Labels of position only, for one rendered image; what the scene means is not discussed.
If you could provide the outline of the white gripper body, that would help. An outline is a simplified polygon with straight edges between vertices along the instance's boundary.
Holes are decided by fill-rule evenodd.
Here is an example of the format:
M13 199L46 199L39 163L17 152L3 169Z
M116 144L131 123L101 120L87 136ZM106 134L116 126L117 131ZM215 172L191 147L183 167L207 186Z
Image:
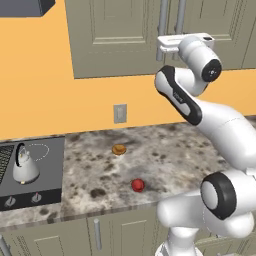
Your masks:
M164 35L157 38L157 43L163 53L177 53L179 51L178 45L182 39L182 35Z

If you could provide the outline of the dark grey stove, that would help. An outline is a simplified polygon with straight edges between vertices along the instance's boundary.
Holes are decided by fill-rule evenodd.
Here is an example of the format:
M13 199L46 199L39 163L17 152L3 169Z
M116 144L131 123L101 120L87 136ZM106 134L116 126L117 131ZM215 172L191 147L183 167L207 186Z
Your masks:
M19 143L25 144L40 171L34 182L24 185L13 179L15 151ZM64 136L0 140L0 212L61 201L64 144ZM32 203L31 199L36 193L41 194L42 199ZM16 203L6 207L5 203L10 196L16 199Z

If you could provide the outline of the grey-green base cabinet door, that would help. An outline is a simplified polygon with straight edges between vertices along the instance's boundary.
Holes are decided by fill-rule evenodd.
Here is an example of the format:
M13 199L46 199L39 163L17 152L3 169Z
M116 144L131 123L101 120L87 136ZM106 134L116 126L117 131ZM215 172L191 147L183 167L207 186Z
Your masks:
M85 221L2 232L13 256L91 256Z
M97 250L93 220L100 220L102 250ZM154 212L123 212L88 219L92 256L155 256L167 229Z

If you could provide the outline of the grey-green base cabinet front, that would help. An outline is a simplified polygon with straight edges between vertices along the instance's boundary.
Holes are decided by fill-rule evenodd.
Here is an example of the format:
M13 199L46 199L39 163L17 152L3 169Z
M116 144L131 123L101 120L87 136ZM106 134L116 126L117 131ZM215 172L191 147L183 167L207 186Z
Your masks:
M256 256L256 233L246 238L214 238L199 240L196 247L204 256Z

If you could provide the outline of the brown round pastry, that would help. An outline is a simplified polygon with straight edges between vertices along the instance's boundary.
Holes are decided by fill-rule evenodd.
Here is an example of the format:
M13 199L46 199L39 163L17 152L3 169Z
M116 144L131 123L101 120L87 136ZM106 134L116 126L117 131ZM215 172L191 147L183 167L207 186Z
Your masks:
M115 155L122 155L126 152L126 146L123 144L115 144L112 147L112 153Z

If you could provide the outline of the dark grey range hood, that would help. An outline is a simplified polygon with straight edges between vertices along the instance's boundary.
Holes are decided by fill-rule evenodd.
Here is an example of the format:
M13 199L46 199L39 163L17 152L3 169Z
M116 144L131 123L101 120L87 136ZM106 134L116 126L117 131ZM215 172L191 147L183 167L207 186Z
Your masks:
M55 0L0 0L0 17L41 17Z

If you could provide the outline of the narrow grey-green wall cabinet door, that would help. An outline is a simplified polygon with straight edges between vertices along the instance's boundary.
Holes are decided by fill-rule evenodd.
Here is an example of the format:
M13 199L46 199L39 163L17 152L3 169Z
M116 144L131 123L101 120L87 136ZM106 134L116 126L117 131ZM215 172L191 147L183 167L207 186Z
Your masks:
M254 20L242 61L243 69L256 69L256 0L252 0L252 3Z

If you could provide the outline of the grey wall socket plate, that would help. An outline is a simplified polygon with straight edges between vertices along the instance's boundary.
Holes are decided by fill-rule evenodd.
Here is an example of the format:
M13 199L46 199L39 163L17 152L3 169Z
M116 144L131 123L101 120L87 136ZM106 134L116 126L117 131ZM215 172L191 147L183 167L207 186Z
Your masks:
M125 123L127 121L127 105L115 104L114 105L114 122Z

